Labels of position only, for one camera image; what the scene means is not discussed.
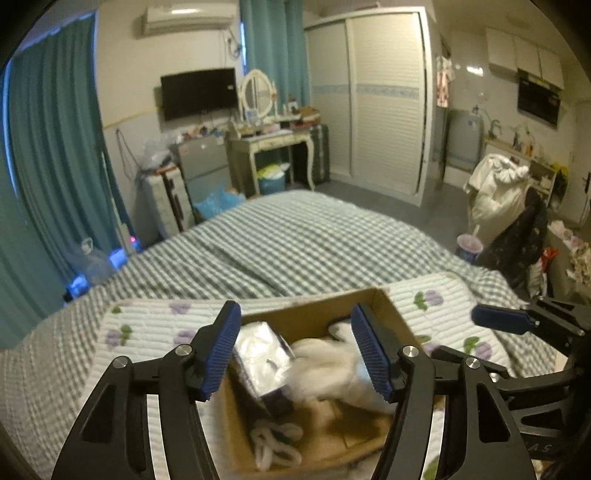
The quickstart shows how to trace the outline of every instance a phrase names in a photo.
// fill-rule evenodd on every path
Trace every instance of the white cabinet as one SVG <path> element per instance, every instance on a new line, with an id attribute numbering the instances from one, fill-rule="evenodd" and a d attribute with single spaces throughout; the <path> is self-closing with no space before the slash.
<path id="1" fill-rule="evenodd" d="M 535 43 L 524 40 L 523 38 L 513 37 L 515 42 L 515 56 L 517 58 L 517 68 L 525 70 L 537 77 L 542 76 L 540 69 L 540 57 L 538 55 L 538 46 Z"/>
<path id="2" fill-rule="evenodd" d="M 517 73 L 513 35 L 494 28 L 487 28 L 486 43 L 488 45 L 488 63 L 491 67 Z"/>
<path id="3" fill-rule="evenodd" d="M 540 55 L 540 66 L 542 70 L 541 77 L 552 85 L 556 85 L 559 89 L 564 90 L 564 77 L 562 75 L 562 67 L 560 66 L 560 58 L 556 53 L 546 50 L 542 47 L 538 48 Z"/>

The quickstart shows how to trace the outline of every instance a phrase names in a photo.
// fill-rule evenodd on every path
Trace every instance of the cardboard box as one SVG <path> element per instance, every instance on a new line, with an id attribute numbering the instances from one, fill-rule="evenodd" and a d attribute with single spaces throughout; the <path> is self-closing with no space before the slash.
<path id="1" fill-rule="evenodd" d="M 375 316 L 396 332 L 403 345 L 420 348 L 412 332 L 390 302 L 378 289 L 361 290 L 328 300 L 297 305 L 243 318 L 243 323 L 267 322 L 289 344 L 303 338 L 329 335 L 328 326 L 336 319 L 347 318 L 358 303 L 366 303 Z M 250 477 L 279 477 L 334 468 L 354 462 L 383 447 L 393 417 L 371 413 L 335 400 L 309 401 L 296 404 L 293 414 L 280 423 L 293 422 L 304 430 L 303 438 L 294 444 L 303 457 L 298 468 L 273 466 L 269 472 L 256 469 L 249 432 L 259 418 L 251 409 L 252 401 L 226 375 L 220 388 L 225 435 L 230 468 Z"/>

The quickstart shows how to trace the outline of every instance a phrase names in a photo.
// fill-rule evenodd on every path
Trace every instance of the vanity table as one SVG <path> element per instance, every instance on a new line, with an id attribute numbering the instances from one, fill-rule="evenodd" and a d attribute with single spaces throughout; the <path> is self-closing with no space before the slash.
<path id="1" fill-rule="evenodd" d="M 310 136 L 310 129 L 302 130 L 279 130 L 272 134 L 259 135 L 257 137 L 240 138 L 230 140 L 233 154 L 246 154 L 250 162 L 250 171 L 252 181 L 254 182 L 255 193 L 261 194 L 256 177 L 256 154 L 259 152 L 266 152 L 269 150 L 276 150 L 278 148 L 288 147 L 289 161 L 290 161 L 290 180 L 294 181 L 293 155 L 291 147 L 300 143 L 305 143 L 308 147 L 308 166 L 307 166 L 307 180 L 310 190 L 314 190 L 314 182 L 312 181 L 312 166 L 314 160 L 314 142 Z"/>
<path id="2" fill-rule="evenodd" d="M 232 156 L 231 162 L 243 162 L 243 159 L 248 159 L 248 170 L 252 177 L 255 194 L 261 194 L 258 178 L 256 176 L 256 154 L 287 147 L 290 162 L 290 180 L 291 183 L 293 183 L 294 169 L 293 152 L 291 147 L 301 143 L 305 143 L 308 147 L 306 176 L 310 190 L 314 190 L 314 182 L 312 179 L 314 142 L 309 128 L 295 130 L 280 129 L 262 135 L 243 136 L 243 132 L 248 131 L 253 125 L 256 125 L 257 129 L 260 129 L 262 124 L 272 126 L 280 122 L 290 122 L 294 118 L 299 118 L 299 116 L 291 118 L 290 115 L 280 116 L 277 114 L 277 89 L 275 88 L 275 84 L 271 83 L 267 75 L 262 71 L 256 69 L 251 70 L 245 76 L 244 81 L 238 89 L 238 98 L 242 124 L 237 126 L 235 122 L 230 122 L 229 138 Z M 269 116 L 273 107 L 275 108 L 275 115 Z M 238 183 L 241 190 L 245 192 L 240 175 L 237 174 L 235 177 L 235 183 Z"/>

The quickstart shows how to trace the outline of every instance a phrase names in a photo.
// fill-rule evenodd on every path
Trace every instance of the ceiling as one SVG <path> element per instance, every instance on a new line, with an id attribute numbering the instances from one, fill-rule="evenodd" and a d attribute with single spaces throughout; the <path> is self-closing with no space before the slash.
<path id="1" fill-rule="evenodd" d="M 576 58 L 553 23 L 530 0 L 433 0 L 443 31 L 484 35 L 497 28 L 554 51 L 563 62 Z"/>

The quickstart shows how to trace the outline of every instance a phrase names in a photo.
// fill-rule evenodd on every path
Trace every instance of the white jacket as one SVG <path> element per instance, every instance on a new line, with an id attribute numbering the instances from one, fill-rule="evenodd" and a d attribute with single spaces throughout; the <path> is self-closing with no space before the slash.
<path id="1" fill-rule="evenodd" d="M 470 195 L 468 228 L 479 226 L 478 238 L 483 246 L 511 225 L 525 209 L 530 169 L 514 164 L 504 155 L 487 155 L 464 185 Z"/>

